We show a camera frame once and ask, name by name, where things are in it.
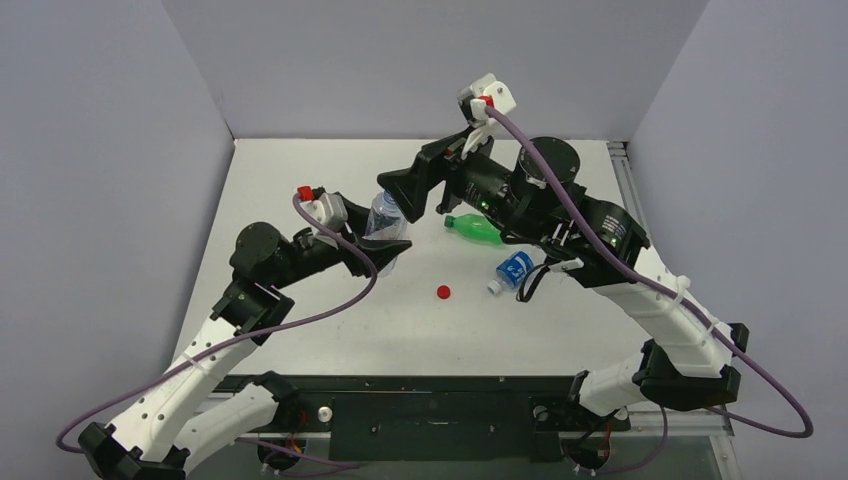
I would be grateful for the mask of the clear bluish bottle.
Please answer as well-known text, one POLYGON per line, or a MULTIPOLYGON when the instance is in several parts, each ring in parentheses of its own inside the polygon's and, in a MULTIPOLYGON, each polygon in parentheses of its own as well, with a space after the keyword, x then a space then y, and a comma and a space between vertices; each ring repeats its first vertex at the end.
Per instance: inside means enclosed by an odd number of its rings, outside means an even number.
POLYGON ((383 190, 372 201, 364 238, 368 240, 406 240, 408 221, 392 195, 383 190))

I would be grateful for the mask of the green plastic bottle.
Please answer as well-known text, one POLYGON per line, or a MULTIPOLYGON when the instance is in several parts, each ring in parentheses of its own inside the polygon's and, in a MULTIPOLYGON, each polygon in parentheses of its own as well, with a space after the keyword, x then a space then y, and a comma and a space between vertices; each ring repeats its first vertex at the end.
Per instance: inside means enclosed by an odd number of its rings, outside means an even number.
POLYGON ((448 231, 470 242, 498 248, 504 245, 501 232, 479 214, 445 215, 443 225, 448 231))

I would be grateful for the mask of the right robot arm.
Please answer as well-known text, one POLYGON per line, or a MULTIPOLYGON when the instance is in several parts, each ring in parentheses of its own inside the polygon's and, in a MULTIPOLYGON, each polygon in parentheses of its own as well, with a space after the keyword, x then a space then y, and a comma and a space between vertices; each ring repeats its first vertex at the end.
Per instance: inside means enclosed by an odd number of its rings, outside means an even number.
POLYGON ((491 157, 491 143, 462 154, 464 141, 458 133, 428 143, 409 168, 380 174, 378 184, 410 222, 423 216, 429 192, 442 186, 439 213, 460 204, 474 208, 504 242, 539 248, 543 272, 566 273, 616 304, 648 335, 634 356, 576 376, 563 402, 572 424, 588 427, 643 401, 691 411, 737 399, 741 376, 731 360, 745 348, 747 328, 704 323, 692 313, 687 280, 665 269, 645 229, 624 208, 589 196, 577 183, 581 159, 569 142, 542 136, 532 144, 586 221, 586 230, 577 226, 527 149, 507 168, 491 157))

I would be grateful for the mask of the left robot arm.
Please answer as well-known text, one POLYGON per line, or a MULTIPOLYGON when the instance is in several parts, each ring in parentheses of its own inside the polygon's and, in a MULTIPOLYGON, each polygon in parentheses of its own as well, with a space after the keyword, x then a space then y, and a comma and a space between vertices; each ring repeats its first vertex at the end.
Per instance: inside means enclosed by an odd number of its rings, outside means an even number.
POLYGON ((294 387, 272 372, 217 407, 202 403, 273 333, 292 327, 285 287, 338 264, 375 282, 411 242, 366 238, 367 210, 338 193, 305 188, 293 205, 306 227, 292 239, 266 222, 244 227, 230 257, 231 282, 179 358, 128 394, 123 412, 81 431, 79 447, 99 478, 183 479, 240 435, 295 423, 294 387))

